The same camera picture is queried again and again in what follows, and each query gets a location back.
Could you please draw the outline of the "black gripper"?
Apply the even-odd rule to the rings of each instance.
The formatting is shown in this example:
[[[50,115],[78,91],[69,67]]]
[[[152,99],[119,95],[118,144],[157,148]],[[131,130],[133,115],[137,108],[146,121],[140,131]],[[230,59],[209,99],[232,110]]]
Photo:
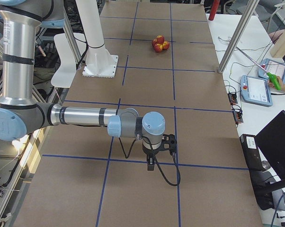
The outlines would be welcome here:
[[[164,146],[161,143],[151,144],[147,139],[143,139],[142,150],[147,155],[147,170],[153,171],[155,166],[153,156],[164,151]]]

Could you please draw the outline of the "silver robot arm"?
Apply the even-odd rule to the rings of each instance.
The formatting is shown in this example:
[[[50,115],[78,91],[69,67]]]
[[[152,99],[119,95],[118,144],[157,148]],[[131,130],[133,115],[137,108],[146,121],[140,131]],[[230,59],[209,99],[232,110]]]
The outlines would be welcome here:
[[[39,27],[65,25],[61,0],[0,0],[3,18],[0,140],[13,141],[47,126],[105,127],[109,136],[142,141],[148,170],[159,166],[165,149],[165,119],[159,112],[140,117],[133,108],[67,107],[47,103],[33,84],[36,33]]]

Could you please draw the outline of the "person hand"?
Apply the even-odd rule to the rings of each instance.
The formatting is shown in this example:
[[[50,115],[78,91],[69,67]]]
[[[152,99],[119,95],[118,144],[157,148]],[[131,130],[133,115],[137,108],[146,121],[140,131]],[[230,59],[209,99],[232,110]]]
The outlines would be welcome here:
[[[277,79],[279,86],[280,86],[279,91],[285,92],[285,84],[283,83],[282,79],[279,76],[276,76],[276,79]],[[270,82],[269,85],[270,85],[270,87],[275,88],[275,85],[272,82]]]

